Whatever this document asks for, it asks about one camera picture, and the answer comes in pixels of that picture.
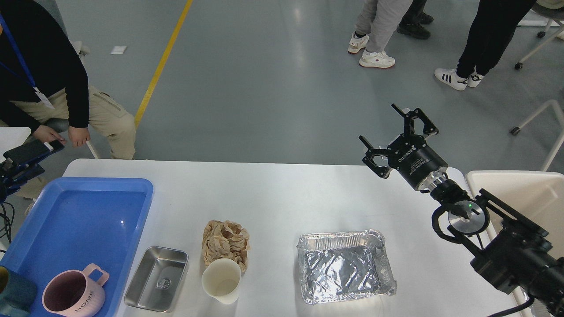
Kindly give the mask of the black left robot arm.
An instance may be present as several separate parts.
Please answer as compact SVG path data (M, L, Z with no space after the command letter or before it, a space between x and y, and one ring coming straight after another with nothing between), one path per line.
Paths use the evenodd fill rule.
M11 243L13 218L9 218L5 208L8 196L20 190L29 180L44 173L39 163L46 157L64 148L58 141L41 142L34 140L4 153L5 161L0 165L1 237L6 236Z

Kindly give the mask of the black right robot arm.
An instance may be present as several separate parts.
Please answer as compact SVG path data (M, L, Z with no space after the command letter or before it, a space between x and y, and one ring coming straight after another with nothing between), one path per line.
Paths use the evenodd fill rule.
M385 148L375 148L360 136L367 149L364 164L381 178L396 170L414 190L429 193L440 204L431 217L437 236L470 251L474 271L497 290L510 294L520 287L527 293L524 304L497 317L522 311L535 300L561 317L563 259L549 254L548 231L485 189L470 197L448 177L448 164L427 144L439 130L423 110L392 107L403 117L403 132Z

